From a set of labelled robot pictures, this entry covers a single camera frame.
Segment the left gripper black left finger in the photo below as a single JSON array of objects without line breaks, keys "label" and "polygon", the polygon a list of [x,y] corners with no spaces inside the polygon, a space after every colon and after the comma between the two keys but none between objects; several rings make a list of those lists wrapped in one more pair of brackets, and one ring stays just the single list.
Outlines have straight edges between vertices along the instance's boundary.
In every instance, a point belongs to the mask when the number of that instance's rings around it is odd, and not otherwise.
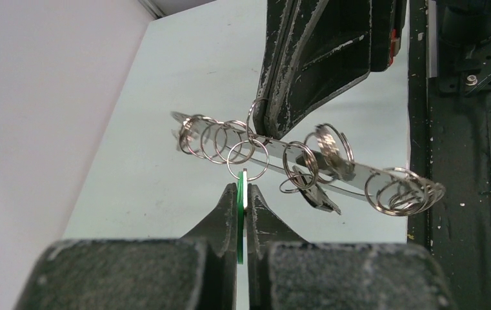
[{"label": "left gripper black left finger", "polygon": [[16,309],[235,309],[237,186],[180,238],[67,239],[37,260]]}]

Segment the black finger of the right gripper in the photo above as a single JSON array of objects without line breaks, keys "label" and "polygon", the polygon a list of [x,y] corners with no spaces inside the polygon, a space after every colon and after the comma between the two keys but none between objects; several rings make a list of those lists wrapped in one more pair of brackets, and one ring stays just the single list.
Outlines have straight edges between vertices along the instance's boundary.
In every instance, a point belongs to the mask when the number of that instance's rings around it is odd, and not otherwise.
[{"label": "black finger of the right gripper", "polygon": [[270,109],[276,106],[272,92],[278,77],[281,53],[298,5],[299,1],[293,0],[266,2],[265,51],[252,113],[254,128],[262,136],[284,135],[277,131],[277,116]]},{"label": "black finger of the right gripper", "polygon": [[270,109],[283,136],[315,109],[392,64],[407,6],[386,0],[293,1],[299,5],[272,92],[276,106]]}]

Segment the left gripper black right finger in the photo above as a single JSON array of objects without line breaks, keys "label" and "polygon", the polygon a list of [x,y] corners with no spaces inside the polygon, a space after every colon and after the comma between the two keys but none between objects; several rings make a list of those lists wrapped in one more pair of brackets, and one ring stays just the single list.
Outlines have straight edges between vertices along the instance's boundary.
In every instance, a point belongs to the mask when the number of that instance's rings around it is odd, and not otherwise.
[{"label": "left gripper black right finger", "polygon": [[405,243],[311,243],[248,186],[251,309],[453,309],[430,253]]}]

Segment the green tagged key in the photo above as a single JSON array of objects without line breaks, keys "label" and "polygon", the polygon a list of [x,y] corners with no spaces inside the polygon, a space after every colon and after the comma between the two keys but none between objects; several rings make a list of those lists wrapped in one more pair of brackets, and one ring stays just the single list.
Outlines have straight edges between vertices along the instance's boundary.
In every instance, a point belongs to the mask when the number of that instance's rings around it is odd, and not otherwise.
[{"label": "green tagged key", "polygon": [[246,190],[247,190],[247,169],[243,169],[238,174],[237,181],[237,263],[243,264],[243,230],[244,230],[244,213],[247,203]]}]

